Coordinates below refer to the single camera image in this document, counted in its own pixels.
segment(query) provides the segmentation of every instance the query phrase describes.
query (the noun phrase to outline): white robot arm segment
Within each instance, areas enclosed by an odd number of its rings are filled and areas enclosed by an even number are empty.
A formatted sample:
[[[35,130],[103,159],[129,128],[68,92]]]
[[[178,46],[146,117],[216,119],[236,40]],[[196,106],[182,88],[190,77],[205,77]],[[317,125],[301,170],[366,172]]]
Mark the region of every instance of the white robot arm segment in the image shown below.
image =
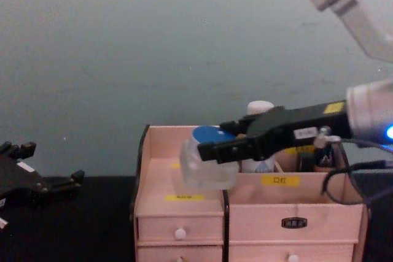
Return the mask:
[[[370,58],[393,63],[393,36],[372,20],[362,0],[311,0],[320,11],[330,7]]]

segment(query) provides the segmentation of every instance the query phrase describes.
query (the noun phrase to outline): white bottle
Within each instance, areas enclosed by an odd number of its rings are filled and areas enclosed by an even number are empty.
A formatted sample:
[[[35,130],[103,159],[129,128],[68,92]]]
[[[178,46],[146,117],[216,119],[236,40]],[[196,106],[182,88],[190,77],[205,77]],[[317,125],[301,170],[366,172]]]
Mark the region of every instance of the white bottle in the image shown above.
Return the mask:
[[[247,106],[248,115],[256,115],[267,112],[274,105],[268,101],[252,101]],[[254,161],[252,159],[241,162],[242,173],[270,173],[274,171],[274,155],[263,161]]]

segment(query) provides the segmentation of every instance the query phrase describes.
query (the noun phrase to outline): white label on gripper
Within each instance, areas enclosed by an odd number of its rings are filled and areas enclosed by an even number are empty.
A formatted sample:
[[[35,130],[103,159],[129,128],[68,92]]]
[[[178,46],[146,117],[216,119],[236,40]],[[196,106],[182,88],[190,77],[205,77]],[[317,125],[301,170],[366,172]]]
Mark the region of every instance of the white label on gripper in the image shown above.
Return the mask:
[[[294,131],[294,135],[296,139],[316,137],[318,135],[318,129],[316,127],[297,129]]]
[[[30,167],[29,165],[27,165],[27,164],[24,163],[24,162],[19,162],[19,163],[17,163],[17,165],[18,165],[19,167],[21,167],[22,169],[26,170],[27,172],[32,173],[32,172],[35,171],[34,168]]]

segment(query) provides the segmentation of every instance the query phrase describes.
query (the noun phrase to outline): white bottle cap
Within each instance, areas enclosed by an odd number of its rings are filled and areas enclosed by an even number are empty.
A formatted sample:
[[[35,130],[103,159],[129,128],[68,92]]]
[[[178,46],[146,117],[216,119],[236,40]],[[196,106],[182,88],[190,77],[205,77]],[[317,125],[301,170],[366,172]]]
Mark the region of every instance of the white bottle cap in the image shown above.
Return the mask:
[[[252,101],[247,106],[248,115],[256,115],[267,112],[274,108],[274,104],[269,101]]]

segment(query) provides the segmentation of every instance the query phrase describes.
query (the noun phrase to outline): screw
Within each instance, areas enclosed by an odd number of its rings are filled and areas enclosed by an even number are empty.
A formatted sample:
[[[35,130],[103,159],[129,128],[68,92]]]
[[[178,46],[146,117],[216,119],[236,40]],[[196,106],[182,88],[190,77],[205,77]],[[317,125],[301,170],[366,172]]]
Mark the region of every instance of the screw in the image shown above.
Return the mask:
[[[332,132],[332,130],[328,126],[323,126],[319,129],[319,133],[323,135],[330,135],[330,132]]]

